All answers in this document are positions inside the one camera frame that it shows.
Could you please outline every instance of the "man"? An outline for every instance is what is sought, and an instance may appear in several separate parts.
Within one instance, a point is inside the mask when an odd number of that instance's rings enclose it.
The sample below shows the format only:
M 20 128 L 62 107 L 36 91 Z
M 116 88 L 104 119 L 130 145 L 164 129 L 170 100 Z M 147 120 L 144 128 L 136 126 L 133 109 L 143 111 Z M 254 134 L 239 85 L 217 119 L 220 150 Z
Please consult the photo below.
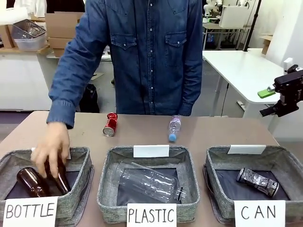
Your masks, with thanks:
M 32 154 L 43 177 L 47 158 L 57 177 L 58 155 L 68 156 L 67 130 L 106 45 L 118 114 L 191 114 L 201 90 L 202 1 L 87 0 L 53 79 L 46 136 Z

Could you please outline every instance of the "floor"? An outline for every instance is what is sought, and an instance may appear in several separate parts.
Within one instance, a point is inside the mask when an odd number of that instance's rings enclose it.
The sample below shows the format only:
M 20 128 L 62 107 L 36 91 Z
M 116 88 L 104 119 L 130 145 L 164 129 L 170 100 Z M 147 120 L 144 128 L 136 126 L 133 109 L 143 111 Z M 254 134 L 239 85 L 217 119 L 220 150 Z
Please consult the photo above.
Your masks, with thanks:
M 113 75 L 111 69 L 103 76 L 95 79 L 93 84 L 96 86 L 98 91 L 98 103 L 100 111 L 102 113 L 109 113 L 115 111 L 115 89 L 111 84 Z M 203 81 L 201 95 L 196 101 L 192 116 L 208 116 L 213 100 L 214 91 L 216 88 L 217 80 L 219 74 L 210 66 L 207 62 L 203 62 Z M 224 81 L 222 87 L 218 108 L 215 115 L 220 116 L 221 113 L 224 116 L 229 117 L 242 117 L 243 110 L 236 104 L 236 100 L 241 100 L 244 102 L 243 98 L 230 86 L 223 107 L 223 101 L 225 97 L 227 82 Z M 5 139 L 5 137 L 10 134 L 30 113 L 27 112 L 0 112 L 0 142 Z M 284 143 L 282 146 L 288 147 L 290 150 L 299 150 L 302 143 Z

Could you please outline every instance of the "bin containing brown bottles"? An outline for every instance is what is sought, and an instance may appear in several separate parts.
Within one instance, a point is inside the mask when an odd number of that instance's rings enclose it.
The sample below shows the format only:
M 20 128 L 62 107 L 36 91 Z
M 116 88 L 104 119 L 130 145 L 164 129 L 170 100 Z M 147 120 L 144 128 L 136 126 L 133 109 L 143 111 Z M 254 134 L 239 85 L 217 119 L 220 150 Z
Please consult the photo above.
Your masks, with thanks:
M 0 160 L 0 221 L 6 199 L 59 196 L 56 224 L 75 226 L 84 211 L 93 165 L 89 148 L 71 148 L 71 159 L 64 165 L 59 158 L 59 177 L 52 178 L 49 164 L 45 163 L 48 178 L 43 179 L 30 160 L 31 150 L 15 150 Z

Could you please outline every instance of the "red soda can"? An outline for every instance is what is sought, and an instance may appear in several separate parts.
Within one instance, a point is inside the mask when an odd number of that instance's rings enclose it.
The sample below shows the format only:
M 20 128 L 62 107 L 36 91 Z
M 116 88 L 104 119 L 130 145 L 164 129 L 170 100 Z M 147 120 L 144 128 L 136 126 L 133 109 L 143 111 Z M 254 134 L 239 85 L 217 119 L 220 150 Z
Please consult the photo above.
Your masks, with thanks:
M 117 127 L 118 115 L 116 113 L 109 113 L 107 115 L 107 123 L 103 129 L 103 134 L 105 136 L 113 136 Z

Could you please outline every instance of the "person's left arm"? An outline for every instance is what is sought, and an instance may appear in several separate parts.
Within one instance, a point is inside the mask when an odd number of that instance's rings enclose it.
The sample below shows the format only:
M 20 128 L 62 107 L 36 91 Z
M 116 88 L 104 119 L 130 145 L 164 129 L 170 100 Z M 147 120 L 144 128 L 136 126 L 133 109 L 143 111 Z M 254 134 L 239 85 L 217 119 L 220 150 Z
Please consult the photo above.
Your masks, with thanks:
M 179 114 L 190 116 L 202 84 L 202 1 L 189 0 L 187 42 L 184 46 L 184 79 Z

